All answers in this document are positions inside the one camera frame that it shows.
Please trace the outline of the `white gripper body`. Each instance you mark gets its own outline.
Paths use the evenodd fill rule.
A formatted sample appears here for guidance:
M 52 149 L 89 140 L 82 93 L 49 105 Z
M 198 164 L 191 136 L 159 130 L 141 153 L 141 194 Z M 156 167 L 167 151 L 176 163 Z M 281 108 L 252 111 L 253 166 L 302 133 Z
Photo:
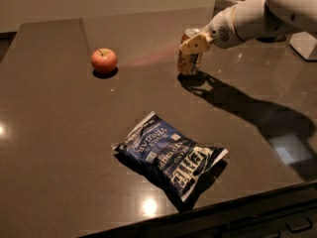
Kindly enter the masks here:
M 231 6 L 215 15 L 212 20 L 201 29 L 209 46 L 228 49 L 241 45 L 245 40 L 239 35 L 235 24 L 238 22 L 237 10 L 239 5 Z

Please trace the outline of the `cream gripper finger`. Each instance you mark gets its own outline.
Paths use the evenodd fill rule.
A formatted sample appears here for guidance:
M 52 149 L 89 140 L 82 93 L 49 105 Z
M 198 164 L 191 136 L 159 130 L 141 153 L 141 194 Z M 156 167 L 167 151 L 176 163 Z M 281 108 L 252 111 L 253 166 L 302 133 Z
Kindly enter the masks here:
M 179 48 L 184 55 L 197 55 L 209 51 L 213 42 L 214 39 L 210 35 L 199 33 L 184 41 Z

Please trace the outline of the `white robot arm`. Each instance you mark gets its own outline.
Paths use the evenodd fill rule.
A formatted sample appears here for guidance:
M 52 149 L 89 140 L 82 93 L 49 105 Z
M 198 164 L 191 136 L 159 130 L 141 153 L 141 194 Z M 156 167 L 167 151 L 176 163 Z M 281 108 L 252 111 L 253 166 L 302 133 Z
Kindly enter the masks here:
M 296 32 L 317 33 L 317 0 L 245 0 L 219 12 L 179 48 L 185 55 L 202 54 L 212 45 L 227 49 Z

